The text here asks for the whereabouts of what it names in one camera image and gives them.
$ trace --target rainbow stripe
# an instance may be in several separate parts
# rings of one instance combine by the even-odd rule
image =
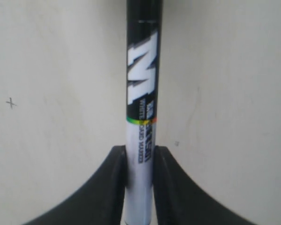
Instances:
[[[127,116],[127,121],[129,123],[133,123],[133,124],[136,124],[136,125],[146,125],[147,123],[156,123],[157,121],[157,117],[151,119],[151,120],[134,120],[134,119],[131,119]]]

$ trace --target white wall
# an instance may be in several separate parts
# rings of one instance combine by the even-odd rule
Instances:
[[[0,225],[59,203],[125,142],[125,6],[0,0]],[[281,225],[281,0],[165,0],[158,110],[157,143],[204,190]]]

